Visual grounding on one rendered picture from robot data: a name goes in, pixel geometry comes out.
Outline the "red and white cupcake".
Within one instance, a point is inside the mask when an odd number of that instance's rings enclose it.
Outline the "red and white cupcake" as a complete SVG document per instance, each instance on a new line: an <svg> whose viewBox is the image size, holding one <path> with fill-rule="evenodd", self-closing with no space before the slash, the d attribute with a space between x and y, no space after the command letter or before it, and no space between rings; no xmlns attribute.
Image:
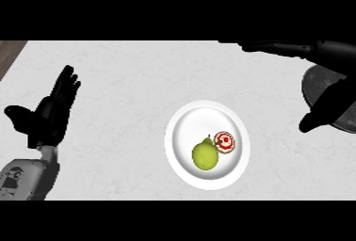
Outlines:
<svg viewBox="0 0 356 241"><path fill-rule="evenodd" d="M234 150L234 138L233 135L226 131L221 131L215 134L212 143L218 153L221 154L228 154Z"/></svg>

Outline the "white oval plate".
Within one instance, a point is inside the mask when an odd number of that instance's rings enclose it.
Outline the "white oval plate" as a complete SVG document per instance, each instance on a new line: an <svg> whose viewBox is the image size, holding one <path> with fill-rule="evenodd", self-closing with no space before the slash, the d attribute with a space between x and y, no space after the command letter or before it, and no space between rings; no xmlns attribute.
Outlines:
<svg viewBox="0 0 356 241"><path fill-rule="evenodd" d="M193 147L208 137L230 133L234 148L218 154L217 166L200 170L192 159ZM199 100L186 104L172 115L163 135L163 149L178 178L195 188L218 190L239 179L249 162L249 134L231 109L218 102Z"/></svg>

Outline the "green pear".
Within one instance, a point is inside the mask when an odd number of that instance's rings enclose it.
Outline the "green pear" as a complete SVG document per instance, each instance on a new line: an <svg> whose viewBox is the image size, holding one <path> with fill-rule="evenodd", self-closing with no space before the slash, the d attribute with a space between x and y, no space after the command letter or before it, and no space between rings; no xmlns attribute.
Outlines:
<svg viewBox="0 0 356 241"><path fill-rule="evenodd" d="M209 137L193 147L192 160L196 168L200 170L211 170L215 167L218 152Z"/></svg>

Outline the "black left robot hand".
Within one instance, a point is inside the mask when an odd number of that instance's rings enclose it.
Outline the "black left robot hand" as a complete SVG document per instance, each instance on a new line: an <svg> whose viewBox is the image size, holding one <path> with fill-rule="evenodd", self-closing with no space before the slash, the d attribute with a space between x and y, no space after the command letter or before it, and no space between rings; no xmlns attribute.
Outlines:
<svg viewBox="0 0 356 241"><path fill-rule="evenodd" d="M28 148L54 146L63 140L69 111L81 86L73 67L66 65L60 71L53 90L31 111L19 105L8 105L4 114L11 120L13 129L28 136Z"/></svg>

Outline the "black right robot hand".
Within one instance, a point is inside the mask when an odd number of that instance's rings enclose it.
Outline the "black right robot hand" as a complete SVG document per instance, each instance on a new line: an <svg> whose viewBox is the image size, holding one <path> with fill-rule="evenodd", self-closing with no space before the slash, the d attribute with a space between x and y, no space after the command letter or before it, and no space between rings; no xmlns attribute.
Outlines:
<svg viewBox="0 0 356 241"><path fill-rule="evenodd" d="M299 121L298 130L307 133L332 125L356 103L356 44L339 40L220 40L220 43L236 43L248 53L299 57L344 75L344 79L326 87Z"/></svg>

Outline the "dark grey pan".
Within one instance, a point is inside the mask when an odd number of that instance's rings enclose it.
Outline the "dark grey pan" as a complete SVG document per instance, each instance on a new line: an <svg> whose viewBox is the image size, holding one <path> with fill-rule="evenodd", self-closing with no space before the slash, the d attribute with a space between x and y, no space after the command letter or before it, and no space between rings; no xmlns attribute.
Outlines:
<svg viewBox="0 0 356 241"><path fill-rule="evenodd" d="M326 87L335 84L339 79L345 79L345 76L320 65L307 69L301 78L301 93L308 106L314 105ZM350 134L356 134L356 102L330 126Z"/></svg>

